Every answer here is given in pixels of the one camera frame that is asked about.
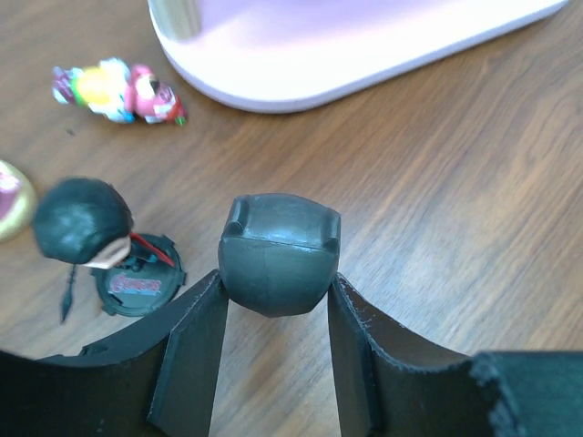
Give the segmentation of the black bat-masked figurine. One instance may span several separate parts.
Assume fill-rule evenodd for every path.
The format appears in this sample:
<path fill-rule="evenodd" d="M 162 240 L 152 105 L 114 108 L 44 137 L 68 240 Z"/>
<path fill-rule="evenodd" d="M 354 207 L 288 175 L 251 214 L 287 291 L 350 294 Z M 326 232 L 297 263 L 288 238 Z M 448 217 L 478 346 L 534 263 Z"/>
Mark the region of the black bat-masked figurine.
<path fill-rule="evenodd" d="M 313 310 L 337 272 L 341 214 L 285 193 L 236 197 L 220 237 L 231 300 L 268 318 Z"/>

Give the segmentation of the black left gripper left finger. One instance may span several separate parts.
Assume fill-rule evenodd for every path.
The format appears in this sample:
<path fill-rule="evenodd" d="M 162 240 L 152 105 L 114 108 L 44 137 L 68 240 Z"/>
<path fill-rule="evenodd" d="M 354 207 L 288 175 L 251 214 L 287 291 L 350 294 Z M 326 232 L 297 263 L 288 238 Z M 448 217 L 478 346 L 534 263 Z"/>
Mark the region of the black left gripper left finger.
<path fill-rule="evenodd" d="M 166 436 L 207 436 L 215 399 L 229 299 L 216 270 L 172 328 L 148 412 Z"/>

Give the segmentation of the pink yellow character toy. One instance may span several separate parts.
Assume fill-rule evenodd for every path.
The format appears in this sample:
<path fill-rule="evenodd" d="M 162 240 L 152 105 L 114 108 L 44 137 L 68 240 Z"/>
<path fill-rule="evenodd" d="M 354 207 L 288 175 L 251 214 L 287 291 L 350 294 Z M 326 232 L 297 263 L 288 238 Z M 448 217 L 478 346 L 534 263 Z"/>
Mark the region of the pink yellow character toy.
<path fill-rule="evenodd" d="M 182 126 L 187 113 L 173 88 L 143 64 L 128 66 L 111 57 L 95 66 L 53 68 L 52 92 L 63 105 L 86 107 L 119 124 L 137 118 L 149 124 Z"/>

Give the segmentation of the pink three-tier oval shelf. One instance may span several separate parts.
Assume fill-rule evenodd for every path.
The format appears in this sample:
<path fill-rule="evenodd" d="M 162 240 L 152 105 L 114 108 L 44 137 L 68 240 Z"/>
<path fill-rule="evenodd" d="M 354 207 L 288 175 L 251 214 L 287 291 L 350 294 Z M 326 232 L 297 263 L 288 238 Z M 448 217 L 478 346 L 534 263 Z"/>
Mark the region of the pink three-tier oval shelf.
<path fill-rule="evenodd" d="M 547 1 L 152 1 L 175 70 L 205 96 L 300 112 L 553 15 Z"/>

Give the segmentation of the black-haired figurine on base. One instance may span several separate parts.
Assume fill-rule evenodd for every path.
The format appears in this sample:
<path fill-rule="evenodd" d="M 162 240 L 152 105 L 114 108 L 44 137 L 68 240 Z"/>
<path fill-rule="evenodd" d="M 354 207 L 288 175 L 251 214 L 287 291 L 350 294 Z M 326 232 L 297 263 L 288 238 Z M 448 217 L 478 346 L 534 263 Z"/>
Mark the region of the black-haired figurine on base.
<path fill-rule="evenodd" d="M 101 179 L 59 181 L 39 201 L 32 228 L 40 253 L 71 267 L 62 320 L 73 306 L 80 267 L 90 270 L 109 315 L 146 316 L 169 303 L 186 282 L 174 242 L 134 231 L 127 202 Z"/>

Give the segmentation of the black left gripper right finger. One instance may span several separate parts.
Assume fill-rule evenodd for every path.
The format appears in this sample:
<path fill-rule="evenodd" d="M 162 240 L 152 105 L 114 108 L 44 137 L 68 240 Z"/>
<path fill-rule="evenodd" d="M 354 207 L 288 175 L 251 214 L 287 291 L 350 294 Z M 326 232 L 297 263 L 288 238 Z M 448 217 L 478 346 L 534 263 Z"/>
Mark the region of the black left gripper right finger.
<path fill-rule="evenodd" d="M 407 329 L 342 275 L 328 292 L 328 324 L 343 436 L 473 433 L 465 355 Z"/>

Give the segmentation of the pink donut toy green star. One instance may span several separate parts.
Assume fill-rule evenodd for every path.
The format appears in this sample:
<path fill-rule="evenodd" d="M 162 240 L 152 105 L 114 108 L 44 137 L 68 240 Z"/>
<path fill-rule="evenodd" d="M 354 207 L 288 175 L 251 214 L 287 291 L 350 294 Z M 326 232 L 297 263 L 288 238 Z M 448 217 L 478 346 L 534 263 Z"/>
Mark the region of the pink donut toy green star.
<path fill-rule="evenodd" d="M 1 241 L 22 233 L 30 224 L 37 205 L 37 194 L 18 168 L 1 161 Z"/>

